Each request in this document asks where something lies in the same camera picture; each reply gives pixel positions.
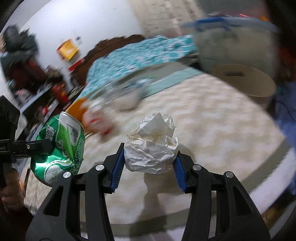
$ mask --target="green soda can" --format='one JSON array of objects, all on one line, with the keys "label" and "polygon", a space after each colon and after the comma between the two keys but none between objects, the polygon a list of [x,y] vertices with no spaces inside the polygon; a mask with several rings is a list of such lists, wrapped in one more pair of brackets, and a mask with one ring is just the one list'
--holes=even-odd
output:
[{"label": "green soda can", "polygon": [[41,182],[52,185],[62,171],[77,174],[83,161],[84,129],[81,123],[66,112],[53,116],[41,129],[37,140],[50,139],[51,153],[34,155],[31,170]]}]

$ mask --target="human hand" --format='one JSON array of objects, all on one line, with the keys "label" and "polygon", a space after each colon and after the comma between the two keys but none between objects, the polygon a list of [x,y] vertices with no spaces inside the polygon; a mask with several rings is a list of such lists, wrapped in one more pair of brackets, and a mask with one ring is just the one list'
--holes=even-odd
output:
[{"label": "human hand", "polygon": [[8,209],[18,211],[24,206],[24,196],[18,181],[19,173],[12,168],[5,175],[6,187],[0,191],[2,202],[6,204]]}]

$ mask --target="white tissue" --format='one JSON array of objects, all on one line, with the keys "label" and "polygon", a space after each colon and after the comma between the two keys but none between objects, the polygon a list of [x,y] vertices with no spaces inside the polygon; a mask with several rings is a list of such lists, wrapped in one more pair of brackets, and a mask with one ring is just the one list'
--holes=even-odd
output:
[{"label": "white tissue", "polygon": [[175,126],[171,116],[153,113],[142,118],[140,125],[126,134],[124,158],[132,172],[162,174],[179,151],[178,137],[173,138]]}]

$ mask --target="silver screw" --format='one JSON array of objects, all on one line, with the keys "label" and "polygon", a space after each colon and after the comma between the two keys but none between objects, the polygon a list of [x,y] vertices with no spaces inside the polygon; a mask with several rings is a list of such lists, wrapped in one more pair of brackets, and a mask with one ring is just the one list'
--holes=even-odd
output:
[{"label": "silver screw", "polygon": [[196,171],[200,171],[202,169],[202,167],[200,165],[197,165],[197,164],[193,165],[192,168],[193,168],[193,170],[196,170]]},{"label": "silver screw", "polygon": [[64,178],[69,178],[71,176],[71,173],[70,172],[65,172],[64,174],[63,174],[63,177]]},{"label": "silver screw", "polygon": [[96,170],[97,171],[101,171],[101,170],[103,170],[105,167],[104,167],[104,165],[97,165],[96,166]]},{"label": "silver screw", "polygon": [[225,174],[228,178],[233,178],[233,173],[232,172],[226,172]]}]

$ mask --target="brown headboard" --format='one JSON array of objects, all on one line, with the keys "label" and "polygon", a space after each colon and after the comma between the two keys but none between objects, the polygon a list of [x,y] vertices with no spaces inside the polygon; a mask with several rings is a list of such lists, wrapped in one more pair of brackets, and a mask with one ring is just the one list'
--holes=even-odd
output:
[{"label": "brown headboard", "polygon": [[106,39],[100,41],[92,50],[90,50],[84,57],[84,62],[79,64],[71,73],[71,78],[75,79],[79,85],[84,85],[86,81],[86,75],[93,64],[98,58],[104,57],[112,51],[122,48],[127,44],[138,43],[144,40],[142,35],[131,35],[127,38],[117,37],[113,39]]}]

